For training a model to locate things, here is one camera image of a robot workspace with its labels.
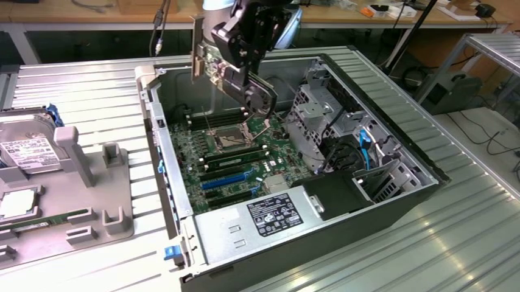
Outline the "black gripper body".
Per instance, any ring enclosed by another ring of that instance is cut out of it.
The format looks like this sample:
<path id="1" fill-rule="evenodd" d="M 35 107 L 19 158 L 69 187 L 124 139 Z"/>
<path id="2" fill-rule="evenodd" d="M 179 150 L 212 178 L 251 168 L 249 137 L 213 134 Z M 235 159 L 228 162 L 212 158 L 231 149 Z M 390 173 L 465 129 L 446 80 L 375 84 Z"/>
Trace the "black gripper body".
<path id="1" fill-rule="evenodd" d="M 236 1 L 228 20 L 228 29 L 241 33 L 247 59 L 263 58 L 273 49 L 291 14 L 284 9 L 288 1 Z"/>

